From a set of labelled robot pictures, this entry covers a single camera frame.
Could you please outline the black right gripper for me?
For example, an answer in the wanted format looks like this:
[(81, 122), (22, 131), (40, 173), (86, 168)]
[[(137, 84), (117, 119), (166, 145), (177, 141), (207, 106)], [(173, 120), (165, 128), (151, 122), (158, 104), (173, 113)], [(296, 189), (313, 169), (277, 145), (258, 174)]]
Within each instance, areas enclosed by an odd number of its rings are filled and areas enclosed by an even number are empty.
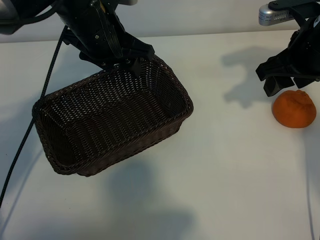
[(288, 47), (255, 70), (268, 97), (294, 85), (302, 89), (320, 80), (320, 17), (310, 17), (295, 31)]

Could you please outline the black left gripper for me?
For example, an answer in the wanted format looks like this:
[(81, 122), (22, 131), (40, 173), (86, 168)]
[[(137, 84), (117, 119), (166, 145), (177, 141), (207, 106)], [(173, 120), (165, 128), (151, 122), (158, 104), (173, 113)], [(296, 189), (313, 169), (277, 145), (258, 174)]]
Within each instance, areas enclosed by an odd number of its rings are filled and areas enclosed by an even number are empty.
[(106, 72), (129, 61), (129, 72), (139, 77), (144, 59), (152, 60), (154, 49), (127, 33), (116, 14), (118, 5), (135, 4), (135, 0), (64, 0), (58, 15), (69, 28), (65, 43), (80, 50), (81, 60)]

